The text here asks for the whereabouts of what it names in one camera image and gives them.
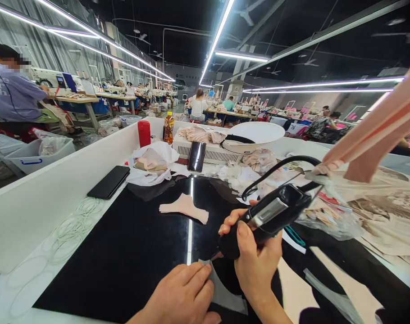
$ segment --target bottle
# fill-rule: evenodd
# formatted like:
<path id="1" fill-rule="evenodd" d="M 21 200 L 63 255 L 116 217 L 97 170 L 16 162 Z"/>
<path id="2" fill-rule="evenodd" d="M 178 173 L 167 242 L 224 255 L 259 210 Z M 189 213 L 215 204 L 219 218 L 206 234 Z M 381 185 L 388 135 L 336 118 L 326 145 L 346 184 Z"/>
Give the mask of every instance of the bottle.
<path id="1" fill-rule="evenodd" d="M 168 112 L 168 115 L 164 119 L 164 136 L 163 140 L 169 145 L 173 142 L 173 124 L 175 123 L 172 117 L 172 112 Z"/>

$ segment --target ceiling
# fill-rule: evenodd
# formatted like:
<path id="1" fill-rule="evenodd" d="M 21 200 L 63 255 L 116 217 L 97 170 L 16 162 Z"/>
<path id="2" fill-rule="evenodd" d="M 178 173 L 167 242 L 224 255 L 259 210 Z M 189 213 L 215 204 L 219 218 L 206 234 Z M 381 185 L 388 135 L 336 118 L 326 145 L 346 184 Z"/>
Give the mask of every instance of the ceiling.
<path id="1" fill-rule="evenodd" d="M 238 11 L 245 10 L 257 0 L 236 0 L 217 48 L 235 49 L 252 30 Z M 218 28 L 224 4 L 222 0 L 208 0 L 206 4 L 191 0 L 174 0 L 170 5 L 161 1 L 133 0 L 81 0 L 89 9 L 106 21 L 112 21 L 124 35 L 142 51 L 153 55 L 163 52 L 163 30 L 173 28 L 199 32 L 211 36 L 193 35 L 178 31 L 165 31 L 164 60 L 168 63 L 202 68 L 215 31 Z M 258 23 L 277 0 L 260 0 L 249 12 L 251 23 Z M 255 54 L 272 56 L 314 33 L 360 12 L 379 0 L 286 0 L 247 41 L 256 45 Z M 393 19 L 404 22 L 389 26 Z M 387 15 L 353 28 L 340 35 L 287 56 L 278 62 L 255 70 L 254 77 L 288 82 L 314 82 L 319 80 L 351 79 L 368 75 L 377 76 L 385 68 L 410 66 L 410 35 L 376 36 L 378 33 L 410 32 L 410 4 Z M 303 65 L 309 59 L 313 65 Z M 209 69 L 232 72 L 235 60 L 213 57 Z"/>

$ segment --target gray curtain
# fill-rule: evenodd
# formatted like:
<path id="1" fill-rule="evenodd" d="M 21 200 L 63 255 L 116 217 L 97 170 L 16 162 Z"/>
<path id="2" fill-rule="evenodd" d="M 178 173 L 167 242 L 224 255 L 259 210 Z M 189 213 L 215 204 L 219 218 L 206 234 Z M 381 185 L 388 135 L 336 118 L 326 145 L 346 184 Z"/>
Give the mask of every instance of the gray curtain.
<path id="1" fill-rule="evenodd" d="M 102 31 L 101 27 L 97 26 L 95 15 L 89 13 L 80 4 L 79 0 L 57 0 L 53 2 L 64 10 L 75 14 L 94 29 Z M 80 30 L 80 28 L 74 23 L 37 3 L 35 0 L 3 0 L 2 4 L 44 24 L 71 30 Z M 119 33 L 117 36 L 119 38 L 119 43 L 123 47 L 155 65 L 155 61 L 147 55 L 141 54 L 140 50 L 130 40 Z M 100 40 L 84 37 L 79 39 L 83 43 L 89 44 L 104 52 L 108 52 L 106 43 Z M 0 14 L 0 43 L 15 48 L 18 52 L 27 57 L 32 62 L 33 66 L 39 68 L 71 74 L 77 74 L 76 71 L 85 71 L 89 76 L 96 77 L 95 68 L 89 66 L 95 65 L 99 70 L 101 78 L 113 78 L 112 63 L 109 58 L 36 27 L 22 23 L 21 21 L 4 14 Z M 143 69 L 149 70 L 144 64 L 141 64 L 123 52 L 122 59 Z M 143 79 L 146 83 L 146 77 L 149 75 L 141 73 L 128 66 L 124 66 L 124 68 L 132 71 L 136 81 Z"/>

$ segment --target red thermos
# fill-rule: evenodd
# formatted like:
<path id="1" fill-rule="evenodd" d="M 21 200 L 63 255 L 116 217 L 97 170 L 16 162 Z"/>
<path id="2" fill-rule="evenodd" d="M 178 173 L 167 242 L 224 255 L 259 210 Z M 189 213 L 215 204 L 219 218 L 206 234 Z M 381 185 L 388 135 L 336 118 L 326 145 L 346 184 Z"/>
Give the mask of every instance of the red thermos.
<path id="1" fill-rule="evenodd" d="M 141 147 L 151 144 L 151 126 L 149 121 L 139 121 L 137 123 L 139 131 L 139 143 Z"/>

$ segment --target pink fabric strip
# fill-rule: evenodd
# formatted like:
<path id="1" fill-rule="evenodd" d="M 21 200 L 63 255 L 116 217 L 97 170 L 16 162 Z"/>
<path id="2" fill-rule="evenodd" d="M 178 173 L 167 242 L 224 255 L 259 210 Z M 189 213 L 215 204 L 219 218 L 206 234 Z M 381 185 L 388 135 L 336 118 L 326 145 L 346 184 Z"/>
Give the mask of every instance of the pink fabric strip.
<path id="1" fill-rule="evenodd" d="M 349 163 L 346 179 L 370 182 L 382 158 L 410 132 L 410 70 L 399 84 L 314 169 L 327 174 Z"/>

